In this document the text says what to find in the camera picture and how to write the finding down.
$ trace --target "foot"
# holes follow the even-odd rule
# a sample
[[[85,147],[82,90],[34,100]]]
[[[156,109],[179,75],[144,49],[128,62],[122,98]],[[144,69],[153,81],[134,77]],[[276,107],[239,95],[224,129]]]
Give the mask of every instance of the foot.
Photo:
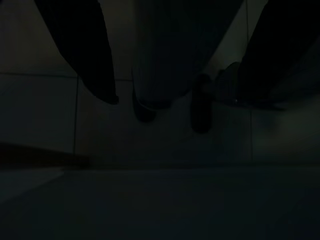
[[[151,111],[142,106],[137,100],[136,92],[133,90],[132,93],[133,110],[136,118],[142,123],[151,123],[157,116],[156,111]]]
[[[201,74],[192,89],[190,106],[191,127],[198,134],[209,132],[212,125],[212,100],[202,91],[202,86],[211,82],[210,77]]]

